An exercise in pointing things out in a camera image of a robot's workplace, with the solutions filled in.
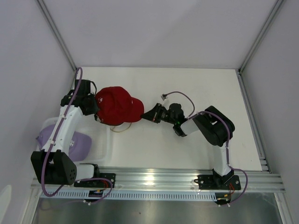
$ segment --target cable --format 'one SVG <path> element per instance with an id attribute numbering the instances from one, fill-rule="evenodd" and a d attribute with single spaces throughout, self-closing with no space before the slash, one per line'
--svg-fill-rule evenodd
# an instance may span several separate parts
<path id="1" fill-rule="evenodd" d="M 214 113 L 209 112 L 209 111 L 201 111 L 201 112 L 199 112 L 199 113 L 197 113 L 197 114 L 194 114 L 193 116 L 189 117 L 188 119 L 193 119 L 193 118 L 196 117 L 198 114 L 202 114 L 202 113 L 207 113 L 207 114 L 209 114 L 209 115 L 211 115 L 211 116 L 217 118 L 217 119 L 218 119 L 218 120 L 225 126 L 225 129 L 226 129 L 226 131 L 228 132 L 228 139 L 227 139 L 227 141 L 226 141 L 226 145 L 225 145 L 225 148 L 226 148 L 227 165 L 228 165 L 228 167 L 231 168 L 233 171 L 240 171 L 240 172 L 244 173 L 244 175 L 245 175 L 246 183 L 245 183 L 244 189 L 243 189 L 242 193 L 241 193 L 235 200 L 233 200 L 233 201 L 230 202 L 230 204 L 231 204 L 231 203 L 234 203 L 235 201 L 239 200 L 241 197 L 244 196 L 244 193 L 245 193 L 245 191 L 246 191 L 246 189 L 247 189 L 247 187 L 248 187 L 248 175 L 247 175 L 247 173 L 246 173 L 244 170 L 239 169 L 239 168 L 233 168 L 233 167 L 231 167 L 230 164 L 229 164 L 229 150 L 228 150 L 228 143 L 229 143 L 229 140 L 230 140 L 230 131 L 229 131 L 229 128 L 228 128 L 227 124 L 224 122 L 223 119 L 221 119 L 217 114 L 214 114 Z"/>
<path id="2" fill-rule="evenodd" d="M 101 197 L 100 199 L 94 201 L 94 202 L 87 202 L 86 200 L 72 200 L 72 201 L 69 201 L 69 202 L 65 202 L 65 203 L 62 203 L 62 204 L 59 204 L 57 206 L 53 206 L 53 207 L 50 207 L 50 208 L 42 208 L 42 206 L 40 206 L 40 210 L 42 211 L 48 211 L 48 210 L 51 210 L 51 209 L 56 209 L 56 208 L 59 208 L 61 206 L 65 206 L 67 204 L 71 204 L 71 203 L 76 203 L 76 202 L 83 202 L 83 203 L 88 203 L 88 205 L 91 205 L 91 204 L 97 204 L 99 203 L 100 201 L 102 201 L 104 198 L 108 197 L 108 195 L 111 193 L 112 191 L 112 188 L 113 188 L 113 184 L 112 182 L 109 180 L 109 179 L 106 179 L 106 178 L 89 178 L 89 179 L 82 179 L 82 180 L 77 180 L 76 182 L 80 182 L 80 181 L 105 181 L 105 182 L 108 182 L 109 185 L 110 185 L 110 190 L 108 191 L 107 194 L 105 194 L 103 197 Z"/>
<path id="3" fill-rule="evenodd" d="M 95 92 L 94 92 L 94 94 L 96 94 L 97 93 L 97 86 L 95 85 L 95 83 L 94 83 L 94 81 L 90 81 L 92 84 L 93 84 L 93 86 L 94 86 L 94 88 L 95 88 Z"/>
<path id="4" fill-rule="evenodd" d="M 163 94 L 162 96 L 167 97 L 168 95 L 171 95 L 171 94 L 173 94 L 173 93 L 179 93 L 179 94 L 182 94 L 183 96 L 185 96 L 185 97 L 192 103 L 193 110 L 192 110 L 192 112 L 188 115 L 188 117 L 190 117 L 190 116 L 194 113 L 194 111 L 195 111 L 195 105 L 194 105 L 193 101 L 192 101 L 186 94 L 184 94 L 184 93 L 182 93 L 182 92 L 180 92 L 180 91 L 169 92 L 169 93 Z"/>
<path id="5" fill-rule="evenodd" d="M 83 76 L 83 70 L 82 70 L 81 67 L 77 68 L 77 70 L 76 70 L 76 72 L 75 72 L 76 76 L 77 76 L 77 74 L 78 74 L 79 71 L 80 71 L 80 78 L 79 78 L 79 81 L 78 81 L 78 85 L 77 85 L 77 87 L 76 87 L 76 89 L 75 89 L 75 92 L 74 92 L 73 96 L 71 97 L 71 100 L 70 100 L 69 104 L 68 104 L 67 107 L 66 107 L 66 110 L 65 110 L 65 112 L 64 112 L 64 116 L 66 116 L 66 114 L 67 114 L 67 112 L 68 112 L 68 110 L 69 110 L 71 104 L 73 103 L 74 98 L 76 97 L 76 94 L 77 94 L 77 92 L 78 92 L 79 86 L 80 86 L 80 84 L 81 84 L 81 80 L 82 80 L 82 76 Z M 53 148 L 53 146 L 54 146 L 54 144 L 55 144 L 56 137 L 57 137 L 57 135 L 58 135 L 59 129 L 60 129 L 60 127 L 61 127 L 63 121 L 64 121 L 64 118 L 61 118 L 61 120 L 60 120 L 60 122 L 59 122 L 59 124 L 58 124 L 58 126 L 57 126 L 57 129 L 56 129 L 56 131 L 55 131 L 55 133 L 54 133 L 54 136 L 53 136 L 53 139 L 52 139 L 52 143 L 50 144 L 50 147 L 49 147 L 49 149 L 48 149 L 48 151 L 47 151 L 47 154 L 46 154 L 46 156 L 45 156 L 45 159 L 44 159 L 44 161 L 43 161 L 42 181 L 41 181 L 41 184 L 42 184 L 42 190 L 43 190 L 43 193 L 44 193 L 47 197 L 53 197 L 53 196 L 54 196 L 55 194 L 57 194 L 57 192 L 63 187 L 63 185 L 61 185 L 61 186 L 60 186 L 60 187 L 59 187 L 53 194 L 49 194 L 49 193 L 47 192 L 47 190 L 46 190 L 46 187 L 45 187 L 45 171 L 46 171 L 47 161 L 48 161 L 50 152 L 51 152 L 51 150 L 52 150 L 52 148 Z"/>
<path id="6" fill-rule="evenodd" d="M 130 127 L 131 127 L 132 123 L 130 123 L 129 127 L 127 127 L 125 130 L 122 130 L 122 131 L 115 131 L 114 129 L 116 128 L 116 126 L 114 126 L 113 128 L 111 128 L 110 130 L 114 133 L 121 133 L 121 132 L 124 132 L 126 130 L 128 130 Z"/>

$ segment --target plastic bin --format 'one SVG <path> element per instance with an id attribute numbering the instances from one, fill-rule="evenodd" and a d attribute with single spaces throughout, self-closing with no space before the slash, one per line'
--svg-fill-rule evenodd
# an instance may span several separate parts
<path id="1" fill-rule="evenodd" d="M 56 124 L 58 117 L 49 118 L 44 121 L 41 130 L 49 125 Z M 110 127 L 94 120 L 92 115 L 83 116 L 77 124 L 76 132 L 83 133 L 91 137 L 92 145 L 87 157 L 78 163 L 96 163 L 103 162 L 110 151 Z"/>

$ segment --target metal plate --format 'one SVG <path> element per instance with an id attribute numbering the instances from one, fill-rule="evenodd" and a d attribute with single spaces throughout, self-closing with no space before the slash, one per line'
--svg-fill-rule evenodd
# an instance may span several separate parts
<path id="1" fill-rule="evenodd" d="M 115 177 L 116 174 L 113 173 L 100 173 L 100 178 L 106 178 L 110 180 L 113 184 L 113 187 L 115 186 Z M 103 181 L 81 181 L 81 182 L 75 182 L 74 187 L 76 188 L 107 188 L 105 183 Z"/>
<path id="2" fill-rule="evenodd" d="M 198 175 L 198 178 L 194 180 L 199 185 L 200 190 L 229 190 L 229 184 L 231 183 L 235 190 L 241 190 L 240 179 L 237 175 L 232 176 L 224 185 L 220 188 L 216 186 L 213 175 Z"/>

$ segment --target baseball cap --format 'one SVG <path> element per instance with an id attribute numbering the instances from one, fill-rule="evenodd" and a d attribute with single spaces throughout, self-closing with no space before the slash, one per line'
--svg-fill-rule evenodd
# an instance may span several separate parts
<path id="1" fill-rule="evenodd" d="M 95 99 L 100 109 L 97 115 L 101 123 L 107 125 L 137 122 L 144 113 L 143 103 L 120 86 L 101 89 Z"/>

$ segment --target black bracket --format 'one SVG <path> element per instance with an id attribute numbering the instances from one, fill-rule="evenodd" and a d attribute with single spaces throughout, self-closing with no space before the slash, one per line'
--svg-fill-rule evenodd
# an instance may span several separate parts
<path id="1" fill-rule="evenodd" d="M 112 188 L 115 186 L 115 177 L 116 174 L 113 173 L 100 173 L 100 169 L 98 165 L 92 164 L 94 166 L 94 175 L 93 178 L 105 178 L 112 182 Z M 109 183 L 105 183 L 104 181 L 80 181 L 74 183 L 74 187 L 76 188 L 110 188 Z"/>
<path id="2" fill-rule="evenodd" d="M 233 170 L 225 176 L 220 176 L 213 170 L 212 175 L 198 175 L 194 182 L 199 185 L 200 190 L 230 190 L 230 184 L 235 190 L 241 190 L 239 176 L 234 175 Z"/>

